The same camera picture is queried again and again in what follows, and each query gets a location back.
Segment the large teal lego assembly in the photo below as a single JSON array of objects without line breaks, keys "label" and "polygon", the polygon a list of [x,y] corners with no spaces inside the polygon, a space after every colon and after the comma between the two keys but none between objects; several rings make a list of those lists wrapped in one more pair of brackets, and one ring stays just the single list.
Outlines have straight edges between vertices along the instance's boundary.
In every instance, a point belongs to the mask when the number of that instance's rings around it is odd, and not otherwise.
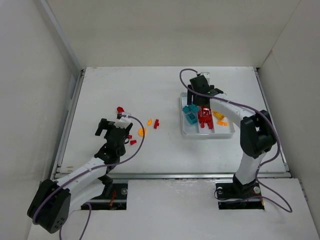
[{"label": "large teal lego assembly", "polygon": [[199,107],[195,104],[185,105],[182,108],[182,112],[184,113],[185,118],[190,125],[195,125],[198,123],[197,115],[199,110]]}]

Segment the large red lego assembly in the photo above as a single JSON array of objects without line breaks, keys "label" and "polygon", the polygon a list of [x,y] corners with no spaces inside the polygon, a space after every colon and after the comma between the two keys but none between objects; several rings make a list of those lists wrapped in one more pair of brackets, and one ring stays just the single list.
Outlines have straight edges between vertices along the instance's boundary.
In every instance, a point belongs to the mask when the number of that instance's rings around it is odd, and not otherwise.
[{"label": "large red lego assembly", "polygon": [[212,111],[210,108],[200,106],[199,112],[197,113],[197,118],[202,129],[204,129],[205,126],[207,126],[210,130],[214,128]]}]

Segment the yellow lego block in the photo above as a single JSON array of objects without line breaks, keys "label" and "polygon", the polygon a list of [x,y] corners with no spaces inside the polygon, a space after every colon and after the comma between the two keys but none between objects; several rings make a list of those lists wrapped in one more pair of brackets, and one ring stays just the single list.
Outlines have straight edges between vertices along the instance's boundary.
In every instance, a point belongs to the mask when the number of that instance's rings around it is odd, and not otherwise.
[{"label": "yellow lego block", "polygon": [[220,112],[217,112],[217,111],[213,111],[212,110],[212,114],[219,120],[219,121],[222,121],[225,116],[223,114],[221,114]]}]

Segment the orange arch lego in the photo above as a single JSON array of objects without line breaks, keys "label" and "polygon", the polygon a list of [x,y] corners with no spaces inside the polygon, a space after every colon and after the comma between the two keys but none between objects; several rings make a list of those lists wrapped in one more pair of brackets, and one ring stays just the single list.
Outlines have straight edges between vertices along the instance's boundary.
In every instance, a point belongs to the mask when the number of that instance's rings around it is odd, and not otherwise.
[{"label": "orange arch lego", "polygon": [[150,125],[152,125],[152,123],[153,123],[153,120],[150,118],[150,119],[147,121],[147,125],[150,126]]}]

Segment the red cross lego piece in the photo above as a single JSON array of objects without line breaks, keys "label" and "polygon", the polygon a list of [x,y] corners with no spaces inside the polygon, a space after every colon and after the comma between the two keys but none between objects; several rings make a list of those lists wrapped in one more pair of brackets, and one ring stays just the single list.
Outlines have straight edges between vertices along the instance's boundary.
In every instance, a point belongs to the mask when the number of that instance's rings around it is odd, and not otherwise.
[{"label": "red cross lego piece", "polygon": [[153,128],[157,129],[159,127],[159,125],[160,125],[159,119],[156,119],[154,122]]}]

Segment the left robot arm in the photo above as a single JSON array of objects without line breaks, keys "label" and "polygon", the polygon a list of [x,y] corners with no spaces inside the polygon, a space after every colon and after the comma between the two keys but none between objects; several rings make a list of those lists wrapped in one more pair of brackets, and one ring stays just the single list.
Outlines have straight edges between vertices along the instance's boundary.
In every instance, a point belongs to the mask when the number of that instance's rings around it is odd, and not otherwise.
[{"label": "left robot arm", "polygon": [[131,118],[120,115],[118,120],[101,119],[95,132],[105,132],[105,144],[82,167],[57,180],[42,181],[27,210],[34,225],[39,225],[50,234],[60,230],[66,222],[76,197],[90,184],[103,190],[112,180],[106,175],[119,165],[126,153],[125,142],[133,126]]}]

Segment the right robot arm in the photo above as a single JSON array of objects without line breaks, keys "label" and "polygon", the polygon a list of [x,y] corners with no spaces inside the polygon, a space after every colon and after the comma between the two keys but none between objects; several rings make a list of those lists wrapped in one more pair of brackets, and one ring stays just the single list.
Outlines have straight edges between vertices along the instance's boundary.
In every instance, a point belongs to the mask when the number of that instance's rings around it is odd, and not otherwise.
[{"label": "right robot arm", "polygon": [[274,145],[280,144],[270,114],[266,110],[259,111],[228,99],[223,91],[209,85],[204,75],[198,74],[189,82],[186,86],[189,102],[201,107],[212,107],[240,129],[240,147],[243,154],[239,168],[228,187],[237,197],[244,195],[258,183],[257,175],[261,166],[273,161],[280,154],[277,150],[275,157],[262,162],[266,153]]}]

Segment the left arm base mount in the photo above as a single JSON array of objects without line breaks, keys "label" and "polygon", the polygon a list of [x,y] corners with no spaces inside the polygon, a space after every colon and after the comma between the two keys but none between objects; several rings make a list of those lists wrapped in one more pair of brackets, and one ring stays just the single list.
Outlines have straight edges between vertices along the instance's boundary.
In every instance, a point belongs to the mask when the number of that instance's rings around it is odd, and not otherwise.
[{"label": "left arm base mount", "polygon": [[124,180],[113,180],[105,175],[99,178],[104,184],[102,191],[102,204],[110,211],[125,210],[127,208],[128,182]]}]

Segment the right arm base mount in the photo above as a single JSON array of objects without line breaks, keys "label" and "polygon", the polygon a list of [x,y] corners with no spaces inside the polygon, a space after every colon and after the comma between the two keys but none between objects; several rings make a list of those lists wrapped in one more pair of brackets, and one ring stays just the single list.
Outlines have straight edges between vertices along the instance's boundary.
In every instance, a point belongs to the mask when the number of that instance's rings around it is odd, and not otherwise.
[{"label": "right arm base mount", "polygon": [[217,182],[214,196],[219,210],[264,210],[260,185],[257,182],[244,188],[234,182]]}]

